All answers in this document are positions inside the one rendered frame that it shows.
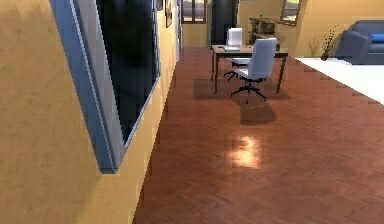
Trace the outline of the grey framed dark window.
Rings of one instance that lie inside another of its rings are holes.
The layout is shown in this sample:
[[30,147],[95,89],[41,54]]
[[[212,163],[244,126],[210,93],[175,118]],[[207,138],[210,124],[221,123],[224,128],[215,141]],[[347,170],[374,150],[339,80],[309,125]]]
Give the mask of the grey framed dark window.
[[160,77],[155,0],[49,0],[98,169],[114,174]]

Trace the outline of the brown wooden desk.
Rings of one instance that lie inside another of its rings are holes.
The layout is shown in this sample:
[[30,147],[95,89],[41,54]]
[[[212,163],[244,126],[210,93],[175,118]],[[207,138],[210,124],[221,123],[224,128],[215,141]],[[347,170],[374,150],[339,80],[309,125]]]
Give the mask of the brown wooden desk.
[[[217,93],[217,79],[218,79],[218,64],[221,58],[249,58],[252,55],[253,47],[250,45],[244,45],[240,47],[239,51],[225,51],[223,45],[212,45],[212,58],[211,58],[211,77],[210,79],[214,82],[214,93]],[[276,93],[280,92],[281,82],[283,79],[286,59],[288,53],[283,50],[275,52],[275,58],[281,58],[280,72],[276,87]]]

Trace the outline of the white office chair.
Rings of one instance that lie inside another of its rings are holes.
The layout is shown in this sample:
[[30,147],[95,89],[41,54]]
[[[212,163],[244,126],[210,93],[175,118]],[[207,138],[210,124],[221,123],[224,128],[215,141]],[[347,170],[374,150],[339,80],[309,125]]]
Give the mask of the white office chair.
[[276,44],[276,38],[257,39],[255,41],[248,67],[246,69],[234,70],[239,76],[239,79],[246,82],[246,85],[239,87],[236,91],[232,92],[231,95],[242,91],[247,91],[248,93],[254,91],[263,99],[266,99],[260,90],[254,87],[252,83],[263,82],[272,73]]
[[[241,28],[229,28],[227,31],[227,45],[228,46],[242,46],[242,29]],[[246,66],[251,58],[250,57],[227,57],[227,60],[231,62],[233,67],[239,68],[240,66]]]

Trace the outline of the dark room door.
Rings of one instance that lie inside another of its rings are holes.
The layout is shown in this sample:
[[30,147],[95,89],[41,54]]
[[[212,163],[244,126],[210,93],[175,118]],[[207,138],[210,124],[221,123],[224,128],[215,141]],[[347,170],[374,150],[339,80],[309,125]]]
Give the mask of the dark room door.
[[212,0],[211,44],[225,44],[227,31],[237,24],[239,0]]

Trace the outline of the brown framed window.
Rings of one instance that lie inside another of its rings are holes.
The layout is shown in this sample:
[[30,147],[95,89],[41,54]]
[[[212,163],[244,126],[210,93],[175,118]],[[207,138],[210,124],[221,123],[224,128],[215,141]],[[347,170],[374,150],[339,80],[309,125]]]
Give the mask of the brown framed window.
[[204,24],[206,22],[207,0],[182,0],[182,22],[184,24]]

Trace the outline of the brown wooden shelf unit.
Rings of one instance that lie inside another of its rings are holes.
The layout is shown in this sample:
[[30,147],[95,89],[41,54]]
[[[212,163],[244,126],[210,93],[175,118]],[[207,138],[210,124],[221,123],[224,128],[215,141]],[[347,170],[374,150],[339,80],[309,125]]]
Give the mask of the brown wooden shelf unit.
[[248,31],[248,44],[253,45],[256,39],[276,38],[275,27],[277,22],[268,18],[250,18]]

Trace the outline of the green potted house plant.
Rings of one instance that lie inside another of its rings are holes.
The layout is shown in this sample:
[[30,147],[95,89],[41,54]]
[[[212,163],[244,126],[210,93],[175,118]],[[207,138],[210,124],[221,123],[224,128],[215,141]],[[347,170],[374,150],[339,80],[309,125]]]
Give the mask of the green potted house plant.
[[322,61],[326,61],[328,59],[329,52],[333,47],[334,38],[335,38],[334,29],[330,29],[326,34],[323,35],[322,54],[320,57]]

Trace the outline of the white floor rug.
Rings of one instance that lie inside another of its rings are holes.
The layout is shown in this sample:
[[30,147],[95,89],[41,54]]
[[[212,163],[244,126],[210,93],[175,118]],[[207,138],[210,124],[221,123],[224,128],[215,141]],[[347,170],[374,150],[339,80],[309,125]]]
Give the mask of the white floor rug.
[[352,65],[337,58],[298,61],[384,105],[384,65]]

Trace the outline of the grey sofa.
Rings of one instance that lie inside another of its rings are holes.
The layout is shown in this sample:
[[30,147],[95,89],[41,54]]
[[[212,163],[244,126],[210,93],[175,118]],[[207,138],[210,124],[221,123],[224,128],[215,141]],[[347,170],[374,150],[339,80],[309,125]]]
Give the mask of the grey sofa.
[[335,57],[352,65],[384,65],[384,43],[373,43],[373,33],[384,33],[384,20],[357,21],[342,33]]

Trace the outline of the dark framed wall picture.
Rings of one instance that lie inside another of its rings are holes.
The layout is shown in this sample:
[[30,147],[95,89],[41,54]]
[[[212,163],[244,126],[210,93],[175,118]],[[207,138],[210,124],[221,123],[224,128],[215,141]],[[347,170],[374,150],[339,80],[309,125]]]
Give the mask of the dark framed wall picture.
[[165,21],[166,28],[169,28],[172,24],[172,0],[165,0]]

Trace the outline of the brown framed wall mirror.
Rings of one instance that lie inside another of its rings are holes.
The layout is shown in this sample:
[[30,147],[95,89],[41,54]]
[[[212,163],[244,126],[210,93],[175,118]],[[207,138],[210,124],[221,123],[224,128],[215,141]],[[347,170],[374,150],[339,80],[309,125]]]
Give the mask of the brown framed wall mirror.
[[302,0],[283,0],[280,22],[282,24],[296,26]]

